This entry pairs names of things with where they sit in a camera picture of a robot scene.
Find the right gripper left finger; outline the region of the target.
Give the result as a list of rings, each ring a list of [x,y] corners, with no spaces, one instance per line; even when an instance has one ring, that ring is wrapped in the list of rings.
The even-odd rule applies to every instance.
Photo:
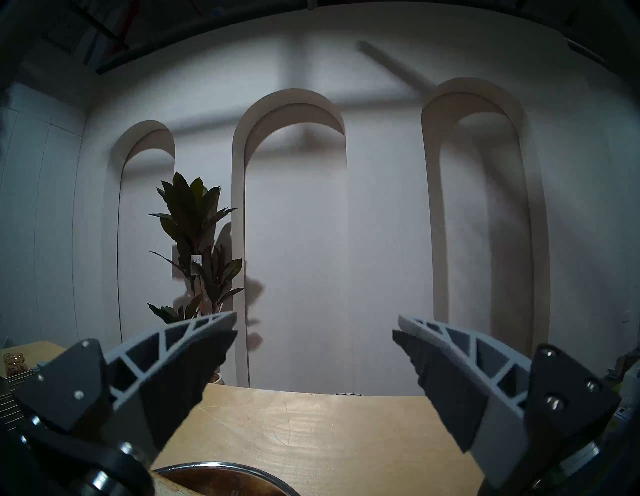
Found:
[[[160,453],[227,357],[235,312],[146,331],[103,353],[94,338],[49,361],[14,393],[25,419],[87,442]]]

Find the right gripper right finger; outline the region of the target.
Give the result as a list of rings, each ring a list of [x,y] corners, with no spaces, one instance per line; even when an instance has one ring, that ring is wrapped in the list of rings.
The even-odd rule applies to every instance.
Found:
[[[621,398],[549,343],[532,358],[484,333],[399,315],[392,340],[463,453],[481,489],[554,489],[590,462]]]

